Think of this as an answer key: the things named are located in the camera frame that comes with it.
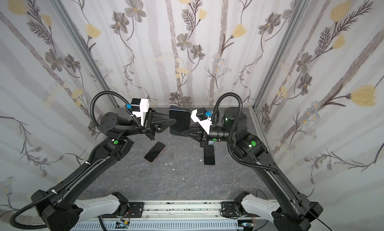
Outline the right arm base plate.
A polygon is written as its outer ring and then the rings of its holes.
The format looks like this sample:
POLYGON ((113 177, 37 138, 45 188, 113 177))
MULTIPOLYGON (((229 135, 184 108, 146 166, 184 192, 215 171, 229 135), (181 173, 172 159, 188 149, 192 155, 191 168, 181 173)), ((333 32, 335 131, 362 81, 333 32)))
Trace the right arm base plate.
POLYGON ((238 219, 239 214, 236 211, 235 202, 223 201, 221 202, 220 215, 227 219, 238 219))

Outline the black phone case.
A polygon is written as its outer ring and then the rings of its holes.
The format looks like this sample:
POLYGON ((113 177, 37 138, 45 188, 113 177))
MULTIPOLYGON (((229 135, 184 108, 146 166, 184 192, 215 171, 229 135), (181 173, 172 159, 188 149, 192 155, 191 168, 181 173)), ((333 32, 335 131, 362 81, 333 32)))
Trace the black phone case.
POLYGON ((183 136, 182 131, 188 130, 191 125, 191 110, 174 106, 179 111, 179 122, 181 123, 181 132, 171 135, 183 136))

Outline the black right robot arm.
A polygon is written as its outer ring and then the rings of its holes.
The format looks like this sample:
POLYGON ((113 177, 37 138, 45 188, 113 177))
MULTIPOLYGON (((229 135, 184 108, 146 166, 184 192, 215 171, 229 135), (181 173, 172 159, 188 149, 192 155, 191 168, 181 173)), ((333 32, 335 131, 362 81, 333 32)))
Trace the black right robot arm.
POLYGON ((260 199, 243 192, 235 199, 243 213, 272 222, 279 231, 310 230, 312 221, 319 219, 323 207, 318 202, 309 201, 289 181, 266 145, 248 131, 247 116, 241 107, 227 108, 221 125, 214 124, 218 114, 205 108, 183 111, 177 126, 182 135, 198 141, 202 148, 208 148, 210 141, 226 142, 230 156, 251 168, 266 184, 276 200, 260 199))

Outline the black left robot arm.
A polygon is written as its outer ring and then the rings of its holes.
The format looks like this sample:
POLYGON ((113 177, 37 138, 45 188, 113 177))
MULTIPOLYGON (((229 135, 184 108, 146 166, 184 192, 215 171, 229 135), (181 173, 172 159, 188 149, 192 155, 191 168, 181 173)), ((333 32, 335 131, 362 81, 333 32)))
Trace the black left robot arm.
POLYGON ((131 207, 128 199, 119 192, 95 201, 79 201, 78 198, 96 178, 129 153, 134 145, 129 136, 144 134, 154 140, 155 134, 163 132, 176 122, 175 118, 153 109, 149 110, 143 127, 131 118, 113 112, 104 114, 98 128, 106 135, 106 139, 94 147, 85 163, 51 190, 39 190, 32 196, 32 200, 37 201, 44 195, 50 195, 36 205, 36 210, 48 229, 69 231, 88 217, 126 216, 131 207))

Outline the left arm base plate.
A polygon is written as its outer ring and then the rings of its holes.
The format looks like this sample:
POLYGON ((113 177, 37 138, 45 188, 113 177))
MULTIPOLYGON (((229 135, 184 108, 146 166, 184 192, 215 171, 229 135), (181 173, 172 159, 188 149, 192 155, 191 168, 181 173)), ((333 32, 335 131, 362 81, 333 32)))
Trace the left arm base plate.
POLYGON ((140 219, 144 211, 144 202, 129 202, 129 206, 128 218, 140 219))

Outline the black phone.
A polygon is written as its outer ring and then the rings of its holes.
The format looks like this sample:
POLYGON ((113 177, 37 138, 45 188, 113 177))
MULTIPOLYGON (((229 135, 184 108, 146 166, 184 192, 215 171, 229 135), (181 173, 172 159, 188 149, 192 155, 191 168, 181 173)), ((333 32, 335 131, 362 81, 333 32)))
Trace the black phone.
POLYGON ((170 133, 176 134, 181 132, 181 123, 179 122, 179 111, 174 106, 170 106, 169 116, 171 119, 176 120, 176 123, 170 126, 170 133))

